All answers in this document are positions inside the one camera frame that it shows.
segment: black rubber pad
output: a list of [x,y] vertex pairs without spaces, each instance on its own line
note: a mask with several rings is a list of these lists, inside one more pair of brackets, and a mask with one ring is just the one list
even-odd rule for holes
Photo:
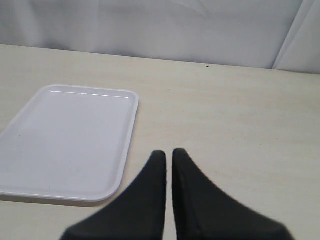
[[161,240],[166,198],[166,154],[154,151],[137,178],[117,199],[68,228],[61,239]]
[[293,240],[283,224],[214,185],[184,149],[173,152],[172,201],[178,240]]

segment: white tray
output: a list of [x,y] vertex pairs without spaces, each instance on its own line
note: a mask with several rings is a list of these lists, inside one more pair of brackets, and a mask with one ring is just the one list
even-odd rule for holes
[[42,88],[0,133],[0,195],[98,202],[118,189],[139,97]]

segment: white curtain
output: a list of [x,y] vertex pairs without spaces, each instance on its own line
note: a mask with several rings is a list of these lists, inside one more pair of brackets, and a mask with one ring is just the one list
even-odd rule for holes
[[273,65],[320,74],[320,0],[304,0]]
[[319,15],[319,0],[0,0],[0,44],[320,72],[320,48],[301,50]]

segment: plastic tray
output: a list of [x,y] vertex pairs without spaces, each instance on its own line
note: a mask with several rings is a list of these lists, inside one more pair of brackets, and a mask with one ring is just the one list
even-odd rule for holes
[[0,195],[102,201],[119,188],[139,97],[42,88],[0,133]]

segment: white table surface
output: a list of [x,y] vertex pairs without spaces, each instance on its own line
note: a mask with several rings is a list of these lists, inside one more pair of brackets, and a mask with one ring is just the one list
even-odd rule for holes
[[[0,45],[0,130],[42,87],[127,89],[140,96],[124,178],[99,206],[0,201],[0,239],[58,240],[119,195],[152,150],[186,148],[241,203],[320,236],[320,75]],[[168,171],[164,240],[176,239]]]

